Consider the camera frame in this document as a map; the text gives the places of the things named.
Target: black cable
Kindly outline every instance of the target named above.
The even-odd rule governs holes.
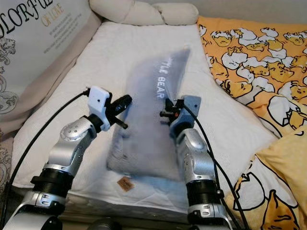
[[[26,155],[28,154],[30,148],[32,147],[32,145],[35,143],[36,139],[41,135],[41,133],[45,130],[45,128],[50,124],[50,122],[65,108],[67,107],[70,103],[72,103],[73,101],[75,101],[76,99],[78,99],[79,97],[86,95],[88,96],[90,92],[90,89],[87,89],[86,91],[83,91],[82,93],[78,94],[77,96],[75,96],[74,98],[72,98],[71,100],[69,100],[66,104],[64,104],[60,109],[58,109],[58,111],[55,112],[55,114],[43,125],[43,127],[41,127],[41,129],[39,130],[39,132],[35,135],[35,137],[32,139],[32,141],[29,143],[28,147],[25,149],[24,153],[22,154],[21,158],[19,159],[13,173],[12,176],[9,180],[9,182],[6,183],[5,186],[5,192],[4,192],[4,200],[3,200],[3,206],[1,209],[1,229],[4,228],[4,224],[5,224],[5,218],[6,218],[6,212],[7,212],[7,206],[8,206],[8,201],[9,201],[9,194],[12,188],[12,184],[14,182],[14,179],[16,177],[16,174],[22,164],[22,162],[24,161]]]
[[[197,119],[197,117],[193,114],[193,112],[192,112],[187,106],[184,105],[183,108],[185,108],[185,109],[188,111],[188,113],[193,117],[193,119],[195,120],[195,122],[196,122],[197,125],[199,126],[199,128],[200,128],[200,130],[201,130],[201,132],[202,132],[202,134],[203,134],[203,136],[204,136],[204,138],[205,138],[205,140],[206,140],[206,142],[207,142],[207,146],[208,146],[208,149],[209,149],[209,152],[208,152],[208,153],[209,153],[209,156],[212,158],[214,164],[220,169],[220,171],[222,172],[223,176],[225,177],[225,179],[226,179],[226,181],[227,181],[227,183],[228,183],[228,186],[229,186],[229,188],[230,188],[230,191],[231,191],[231,193],[232,193],[232,195],[233,195],[233,197],[234,197],[234,200],[235,200],[235,202],[236,202],[236,205],[238,206],[239,213],[240,213],[241,218],[242,218],[243,223],[244,223],[244,228],[245,228],[246,230],[249,230],[248,222],[247,222],[247,220],[246,220],[246,217],[245,217],[245,215],[244,215],[244,212],[243,212],[243,210],[242,210],[242,207],[241,207],[241,205],[240,205],[240,202],[239,202],[239,200],[238,200],[238,198],[237,198],[237,196],[236,196],[235,190],[234,190],[234,188],[233,188],[233,186],[232,186],[232,184],[231,184],[231,182],[230,182],[230,180],[229,180],[227,174],[225,173],[225,171],[223,170],[223,168],[221,167],[221,165],[217,162],[217,160],[214,158],[214,155],[213,155],[213,151],[212,151],[210,142],[209,142],[209,140],[208,140],[208,137],[207,137],[205,131],[203,130],[203,128],[202,128],[202,126],[201,126],[201,123],[199,122],[199,120]],[[215,169],[214,169],[214,172],[215,172],[216,183],[218,184],[218,179],[217,179],[217,178],[218,178],[218,175],[217,175],[216,167],[215,167]]]

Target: yellow blanket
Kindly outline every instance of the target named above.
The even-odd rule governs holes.
[[[307,229],[307,25],[200,17],[198,26],[216,83],[280,138],[235,185],[249,226]],[[232,195],[226,202],[239,217]]]

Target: bed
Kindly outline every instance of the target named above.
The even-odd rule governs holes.
[[[253,112],[233,100],[214,81],[202,49],[198,26],[133,26],[104,22],[78,57],[76,65],[48,101],[33,113],[14,138],[12,168],[41,126],[57,109],[86,86],[96,85],[118,98],[125,93],[126,79],[146,58],[190,47],[180,95],[201,97],[199,120],[207,132],[215,157],[235,184],[251,157],[268,147],[277,137],[267,130]],[[14,186],[32,187],[59,132],[67,123],[88,114],[87,98],[68,106],[46,128],[29,151]],[[85,153],[67,197],[64,215],[128,216],[186,222],[187,196],[183,182],[146,176],[132,176],[135,187],[125,192],[117,184],[124,175],[106,168],[114,127],[100,133]],[[221,177],[224,193],[229,192]]]

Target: beige cushion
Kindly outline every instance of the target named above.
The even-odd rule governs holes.
[[[192,25],[198,18],[190,3],[150,5],[136,0],[90,0],[92,10],[116,23],[131,25]]]
[[[131,7],[124,24],[131,25],[162,25],[163,19],[159,11],[146,2],[135,1]]]
[[[0,1],[1,11],[7,15],[5,7],[18,7],[13,1]],[[69,1],[53,1],[46,7],[46,12],[57,10],[58,17],[51,18],[49,14],[39,12],[39,20],[29,16],[27,26],[16,27],[11,33],[4,31],[6,34],[0,39],[1,48],[11,44],[11,50],[7,51],[13,49],[13,52],[7,52],[9,64],[0,58],[0,128],[4,139],[18,130],[33,109],[52,94],[101,24],[90,10],[87,0],[74,1],[77,4],[74,9],[79,10],[75,13],[70,9]]]
[[[192,25],[198,18],[197,8],[190,3],[157,3],[153,6],[168,25]]]
[[[135,0],[90,0],[89,2],[94,12],[116,23],[122,23]]]

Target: brown tag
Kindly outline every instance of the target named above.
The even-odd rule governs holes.
[[[130,182],[130,179],[126,176],[124,176],[123,178],[121,178],[119,181],[117,181],[117,183],[119,184],[119,186],[125,191],[129,191],[131,189],[134,188],[134,184],[132,184]]]

